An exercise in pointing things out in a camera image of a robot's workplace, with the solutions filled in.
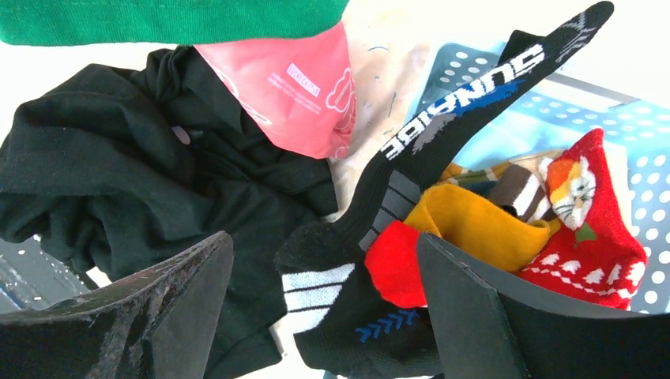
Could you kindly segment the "mustard yellow striped sock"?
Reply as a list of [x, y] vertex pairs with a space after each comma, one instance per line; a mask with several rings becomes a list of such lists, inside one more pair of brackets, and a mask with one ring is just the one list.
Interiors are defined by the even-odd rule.
[[405, 224], [437, 235], [476, 259], [513, 274], [525, 268], [559, 229], [559, 221], [526, 223], [449, 181], [424, 191]]

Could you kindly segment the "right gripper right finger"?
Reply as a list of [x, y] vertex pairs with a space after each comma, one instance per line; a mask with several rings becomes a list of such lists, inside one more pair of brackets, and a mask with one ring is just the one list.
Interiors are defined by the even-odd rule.
[[416, 252], [447, 378], [666, 378], [669, 316], [538, 287], [423, 233]]

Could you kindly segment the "black patterned long sock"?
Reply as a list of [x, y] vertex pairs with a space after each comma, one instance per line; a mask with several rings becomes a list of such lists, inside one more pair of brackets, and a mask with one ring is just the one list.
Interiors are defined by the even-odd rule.
[[374, 288], [363, 260], [405, 218], [458, 151], [520, 96], [587, 45], [614, 6], [601, 1], [402, 126], [364, 168], [335, 222], [298, 227], [276, 256], [303, 363], [346, 378], [432, 377], [441, 372], [426, 311], [402, 310]]

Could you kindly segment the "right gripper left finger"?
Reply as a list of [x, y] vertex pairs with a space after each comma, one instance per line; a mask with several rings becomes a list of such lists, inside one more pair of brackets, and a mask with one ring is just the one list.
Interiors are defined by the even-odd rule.
[[221, 231], [106, 287], [3, 314], [2, 377], [203, 377], [233, 260]]

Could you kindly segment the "red patterned sock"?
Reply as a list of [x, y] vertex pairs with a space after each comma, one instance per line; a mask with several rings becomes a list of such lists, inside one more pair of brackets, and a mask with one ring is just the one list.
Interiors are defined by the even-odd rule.
[[[623, 221], [610, 175], [604, 133], [593, 129], [560, 156], [540, 161], [540, 202], [547, 210], [523, 220], [559, 221], [559, 229], [519, 273], [540, 287], [626, 310], [648, 262]], [[364, 264], [381, 296], [401, 308], [427, 305], [416, 252], [421, 233], [392, 222], [368, 250]]]

